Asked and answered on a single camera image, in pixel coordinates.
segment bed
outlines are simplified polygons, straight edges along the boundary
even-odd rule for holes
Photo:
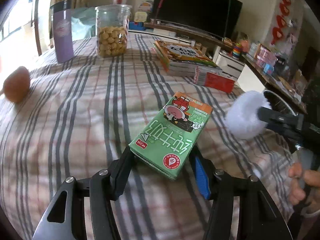
[[[32,238],[66,177],[87,178],[108,167],[176,91],[213,106],[198,140],[203,156],[232,176],[257,175],[289,219],[287,143],[270,130],[236,139],[224,117],[241,89],[226,94],[168,76],[152,49],[157,39],[129,33],[127,53],[114,58],[97,55],[95,38],[75,41],[75,58],[64,64],[49,50],[30,72],[22,103],[0,97],[0,205],[22,239]],[[176,181],[138,163],[113,211],[122,239],[191,240],[202,239],[211,204],[199,194],[189,162]],[[236,198],[231,239],[238,207]],[[85,214],[89,221],[88,202]]]

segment purple bottle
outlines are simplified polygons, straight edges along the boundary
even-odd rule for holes
[[[58,63],[74,57],[71,36],[71,0],[50,7],[51,26]]]

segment white pom pom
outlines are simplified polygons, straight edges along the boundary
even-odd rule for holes
[[[262,93],[248,91],[242,94],[227,113],[226,127],[239,139],[250,139],[262,133],[267,126],[257,116],[257,111],[262,106],[271,109]]]

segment transparent jar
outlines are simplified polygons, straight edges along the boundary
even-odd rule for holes
[[[115,4],[96,7],[97,52],[101,57],[114,57],[127,50],[131,5]]]

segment red circular logo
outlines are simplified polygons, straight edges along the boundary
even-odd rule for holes
[[[175,154],[167,154],[163,158],[163,165],[168,169],[173,170],[175,168],[178,168],[178,166],[180,165],[180,159]]]

